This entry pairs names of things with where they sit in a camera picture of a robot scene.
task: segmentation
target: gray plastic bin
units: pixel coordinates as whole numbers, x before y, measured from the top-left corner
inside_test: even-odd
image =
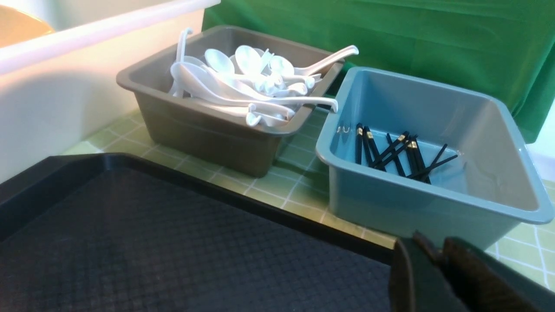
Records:
[[[186,55],[204,61],[204,51],[216,48],[231,56],[242,44],[270,49],[297,67],[312,65],[331,54],[239,27],[217,26],[189,38]],[[244,118],[207,108],[198,99],[173,97],[168,94],[173,81],[169,68],[175,62],[176,48],[177,44],[164,49],[122,70],[116,78],[118,85],[135,93],[152,140],[209,162],[263,177],[283,137],[295,134],[316,106],[301,107],[283,127],[250,128]],[[323,96],[342,68],[343,63],[338,62],[323,69],[322,81],[310,96]]]
[[[442,245],[458,236],[486,249],[519,222],[544,224],[554,211],[526,152],[524,140],[500,101],[473,91],[372,68],[355,67],[337,94],[316,144],[330,166],[330,209],[340,218],[398,236],[415,230]],[[378,148],[403,131],[419,135],[426,165],[444,143],[431,185],[357,165],[355,128],[368,125]],[[410,172],[405,153],[400,156]]]

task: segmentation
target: black tray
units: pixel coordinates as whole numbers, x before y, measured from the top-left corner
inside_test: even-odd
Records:
[[[392,252],[125,154],[0,185],[0,311],[389,311]]]

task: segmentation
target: green backdrop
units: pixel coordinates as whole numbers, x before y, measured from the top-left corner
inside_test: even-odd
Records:
[[[361,53],[346,69],[489,94],[507,105],[527,143],[555,97],[555,0],[222,0],[206,10],[203,29],[220,24],[328,51],[355,44]]]

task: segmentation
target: black chopstick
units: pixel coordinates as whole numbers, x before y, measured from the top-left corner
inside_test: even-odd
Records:
[[[391,136],[389,135],[389,133],[386,135],[386,138],[389,145],[393,144],[393,141],[391,140]],[[393,158],[393,162],[395,162],[395,167],[397,167],[397,173],[399,173],[399,175],[402,177],[406,177],[405,170],[403,170],[403,165],[401,164],[401,161],[399,160],[398,155],[396,155],[395,158]]]
[[[447,148],[447,144],[444,144],[443,147],[441,147],[440,152],[437,153],[436,157],[433,159],[432,163],[430,164],[430,166],[433,166],[435,164],[437,164],[437,161],[440,159],[441,155],[443,154],[443,152],[445,152],[445,149]],[[420,181],[422,181],[425,177],[428,177],[430,175],[430,172],[423,174],[420,177]]]
[[[381,161],[382,159],[380,157],[380,152],[378,151],[378,146],[376,145],[376,141],[374,140],[374,135],[372,134],[372,131],[370,131],[369,127],[364,127],[363,140],[365,140],[364,141],[365,145],[367,144],[370,146],[370,150],[372,151],[372,155],[374,156],[374,161],[376,160]],[[381,171],[385,171],[385,167],[381,165],[377,165],[374,168]]]
[[[385,156],[387,156],[389,153],[391,153],[393,150],[395,150],[395,148],[397,147],[397,145],[399,145],[399,143],[403,142],[405,140],[405,138],[408,136],[408,131],[403,132],[403,134],[399,135],[399,137],[393,141],[392,144],[390,144],[381,154],[380,154],[380,159],[383,159]],[[380,160],[374,160],[373,163],[370,164],[370,167],[375,168],[376,165],[378,165],[379,163],[381,163],[382,161]]]
[[[415,178],[415,177],[417,177],[417,176],[419,176],[419,175],[423,175],[423,174],[429,173],[430,171],[436,169],[437,167],[439,167],[439,166],[441,166],[441,165],[443,165],[443,164],[445,164],[445,163],[447,163],[447,162],[452,161],[453,159],[455,159],[455,158],[457,158],[457,157],[458,157],[458,155],[453,155],[453,156],[451,156],[451,157],[449,157],[449,158],[446,158],[446,159],[444,159],[444,160],[442,160],[442,161],[440,161],[440,162],[438,162],[438,163],[435,163],[434,165],[431,165],[431,166],[427,167],[426,169],[424,169],[424,170],[422,170],[422,171],[420,171],[420,172],[413,173],[413,174],[409,175],[407,178],[413,179],[413,178]]]
[[[370,153],[370,143],[368,142],[366,128],[364,127],[362,130],[362,145],[364,147],[364,155],[366,156],[366,164],[370,165],[372,163],[372,154]]]
[[[392,160],[395,159],[395,157],[397,157],[399,154],[401,154],[402,151],[404,151],[408,146],[408,141],[405,141],[403,143],[403,145],[401,145],[401,147],[399,147],[399,149],[395,149],[393,150],[393,152],[391,153],[391,155],[389,157],[387,157],[386,159],[382,160],[382,162],[380,163],[380,165],[384,166],[387,165],[389,162],[391,162]]]
[[[416,157],[414,154],[414,150],[416,149],[416,143],[412,137],[407,138],[408,147],[407,147],[407,158],[408,164],[411,167],[411,173],[415,173],[420,171],[418,165],[416,164]]]
[[[362,124],[356,125],[355,163],[362,164]]]
[[[420,151],[420,145],[418,144],[417,139],[415,139],[414,142],[415,142],[415,149],[412,152],[416,159],[416,165],[418,166],[418,171],[424,170],[426,169],[426,164],[424,163],[424,158],[422,157],[422,152]],[[420,181],[426,182],[428,184],[432,184],[428,176],[422,177]]]

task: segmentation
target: green tiled countertop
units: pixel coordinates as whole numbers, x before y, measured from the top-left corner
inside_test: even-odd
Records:
[[[315,111],[267,176],[249,176],[154,143],[139,111],[100,130],[64,154],[125,152],[280,207],[330,227],[392,248],[395,238],[328,213],[328,170],[314,153],[326,114]],[[545,182],[555,201],[555,183]],[[487,252],[516,271],[555,291],[555,222],[521,224]]]

